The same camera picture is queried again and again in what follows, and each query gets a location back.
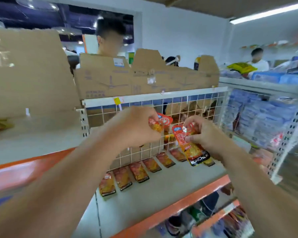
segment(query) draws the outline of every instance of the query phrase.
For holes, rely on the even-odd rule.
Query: white shirt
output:
[[[257,68],[254,72],[264,72],[269,70],[269,63],[265,60],[259,60],[257,63],[253,63],[252,61],[248,62],[248,64],[252,65],[254,68]],[[250,72],[248,77],[251,78],[254,72]]]

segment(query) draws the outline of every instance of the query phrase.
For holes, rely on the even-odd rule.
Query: orange shelf edge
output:
[[[226,216],[239,205],[240,202],[238,200],[234,200],[232,203],[221,209],[219,212],[215,213],[213,216],[211,216],[203,223],[199,224],[198,226],[192,227],[192,234],[194,236],[200,236],[204,231],[206,231],[208,228],[210,228],[212,225],[214,225],[216,222],[218,222],[221,218]]]
[[[165,219],[174,215],[175,213],[187,208],[188,206],[196,203],[203,197],[211,194],[212,192],[218,190],[224,185],[230,183],[228,175],[225,175],[218,180],[206,185],[205,187],[199,189],[196,192],[184,197],[183,199],[177,201],[176,203],[164,208],[163,210],[153,214],[152,216],[144,219],[143,221],[124,229],[123,231],[112,236],[112,238],[125,238],[125,237],[139,237],[143,235],[147,230],[155,227],[157,224],[163,222]]]
[[[0,191],[24,186],[40,177],[75,148],[0,165]]]

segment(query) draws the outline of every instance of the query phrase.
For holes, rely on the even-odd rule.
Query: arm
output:
[[[259,237],[298,238],[298,203],[251,160],[215,124],[200,116],[189,117],[184,125],[199,124],[201,134],[187,136],[186,141],[201,144],[221,160]]]
[[[0,237],[68,237],[110,164],[125,148],[160,139],[148,125],[153,108],[125,109],[62,161],[0,206]]]

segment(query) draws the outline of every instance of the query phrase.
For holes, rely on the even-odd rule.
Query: ceiling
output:
[[[223,18],[243,17],[298,0],[147,0]]]
[[[19,5],[16,0],[0,0],[0,21],[6,28],[46,29],[52,27],[72,27],[83,34],[95,34],[93,27],[99,15],[108,18],[120,19],[127,35],[133,37],[133,16],[122,13],[108,12],[86,7],[77,7],[67,4],[55,4],[59,11],[44,11]],[[81,40],[82,37],[60,35],[62,41]],[[124,40],[124,43],[133,43],[133,38]]]

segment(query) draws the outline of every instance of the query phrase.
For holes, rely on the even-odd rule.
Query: fluorescent light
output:
[[[256,19],[260,19],[260,18],[263,18],[263,17],[268,17],[268,16],[272,16],[272,15],[275,15],[275,14],[279,14],[279,13],[283,13],[283,12],[289,12],[289,11],[293,11],[293,10],[297,10],[297,9],[298,9],[298,4],[294,4],[294,5],[290,5],[290,6],[287,6],[287,7],[281,7],[281,8],[277,8],[277,9],[274,9],[274,10],[261,12],[261,13],[257,13],[257,14],[254,14],[254,15],[234,19],[234,20],[231,20],[230,23],[231,24],[239,24],[239,23],[242,23],[242,22],[256,20]]]

